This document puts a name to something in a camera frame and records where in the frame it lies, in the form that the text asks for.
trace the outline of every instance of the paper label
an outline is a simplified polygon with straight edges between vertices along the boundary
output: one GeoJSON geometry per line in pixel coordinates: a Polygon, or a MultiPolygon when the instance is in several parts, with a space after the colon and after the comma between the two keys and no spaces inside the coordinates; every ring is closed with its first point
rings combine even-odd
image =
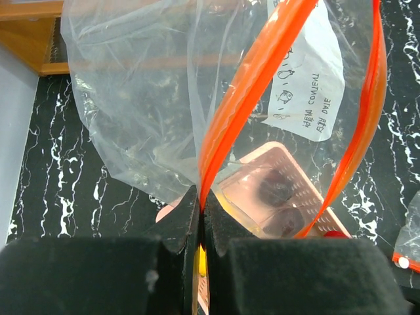
{"type": "MultiPolygon", "coordinates": [[[[279,0],[267,1],[270,16],[279,0]]],[[[263,123],[311,141],[331,137],[345,88],[343,60],[320,1],[273,77],[263,123]]]]}

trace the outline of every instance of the white veining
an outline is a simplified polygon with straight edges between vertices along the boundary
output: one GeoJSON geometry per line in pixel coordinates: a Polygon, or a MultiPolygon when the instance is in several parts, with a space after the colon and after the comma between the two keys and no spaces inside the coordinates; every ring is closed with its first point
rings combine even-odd
{"type": "Polygon", "coordinates": [[[91,228],[93,231],[94,238],[100,238],[102,235],[99,232],[100,219],[102,216],[102,200],[104,199],[106,187],[108,185],[106,179],[108,177],[108,171],[105,166],[100,168],[101,176],[99,177],[93,191],[93,198],[98,202],[98,207],[92,212],[91,228]]]}

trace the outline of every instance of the yellow object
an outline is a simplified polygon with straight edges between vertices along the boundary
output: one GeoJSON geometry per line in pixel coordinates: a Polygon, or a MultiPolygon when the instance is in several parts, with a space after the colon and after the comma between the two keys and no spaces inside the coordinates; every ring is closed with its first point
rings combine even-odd
{"type": "Polygon", "coordinates": [[[199,247],[199,268],[198,272],[200,276],[205,277],[207,275],[207,258],[205,256],[204,249],[200,246],[199,247]]]}

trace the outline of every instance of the wooden shelf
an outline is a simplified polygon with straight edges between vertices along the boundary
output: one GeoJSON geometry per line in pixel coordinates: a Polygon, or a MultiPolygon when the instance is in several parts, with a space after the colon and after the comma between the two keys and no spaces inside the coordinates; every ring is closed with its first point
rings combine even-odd
{"type": "Polygon", "coordinates": [[[63,1],[13,4],[0,0],[0,21],[58,18],[61,16],[62,7],[63,1]]]}
{"type": "Polygon", "coordinates": [[[0,44],[38,75],[68,74],[60,36],[62,7],[63,1],[14,4],[0,0],[0,44]]]}

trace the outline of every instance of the plastic wrap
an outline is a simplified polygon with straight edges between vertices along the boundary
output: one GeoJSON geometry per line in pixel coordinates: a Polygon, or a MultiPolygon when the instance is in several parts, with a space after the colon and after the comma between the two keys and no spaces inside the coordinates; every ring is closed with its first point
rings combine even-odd
{"type": "MultiPolygon", "coordinates": [[[[77,108],[111,176],[172,204],[200,183],[207,129],[283,2],[65,0],[77,108]]],[[[292,236],[319,210],[358,120],[372,16],[368,0],[319,1],[253,104],[213,190],[254,232],[285,236],[270,222],[287,217],[274,226],[292,236]]]]}
{"type": "Polygon", "coordinates": [[[402,268],[420,272],[420,192],[408,205],[406,225],[396,239],[393,261],[402,268]]]}

